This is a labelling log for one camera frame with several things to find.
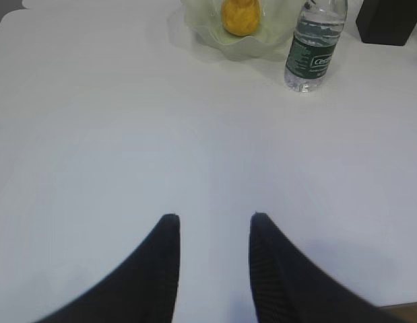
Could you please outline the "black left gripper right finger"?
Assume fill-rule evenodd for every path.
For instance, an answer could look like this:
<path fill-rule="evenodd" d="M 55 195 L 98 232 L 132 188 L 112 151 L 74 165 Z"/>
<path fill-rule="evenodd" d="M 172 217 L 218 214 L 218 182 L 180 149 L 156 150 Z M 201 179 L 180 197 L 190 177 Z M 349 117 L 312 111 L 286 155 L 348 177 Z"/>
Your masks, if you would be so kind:
<path fill-rule="evenodd" d="M 265 213 L 251 218 L 249 276 L 258 322 L 399 322 L 332 279 Z"/>

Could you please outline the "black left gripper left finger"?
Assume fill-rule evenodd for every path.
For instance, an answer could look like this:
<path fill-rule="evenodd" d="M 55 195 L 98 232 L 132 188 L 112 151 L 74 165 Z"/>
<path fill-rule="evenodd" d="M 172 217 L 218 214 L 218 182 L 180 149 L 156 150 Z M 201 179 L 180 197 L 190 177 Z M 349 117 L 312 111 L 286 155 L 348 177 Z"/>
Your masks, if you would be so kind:
<path fill-rule="evenodd" d="M 163 215 L 113 272 L 42 322 L 172 322 L 180 270 L 180 219 Z"/>

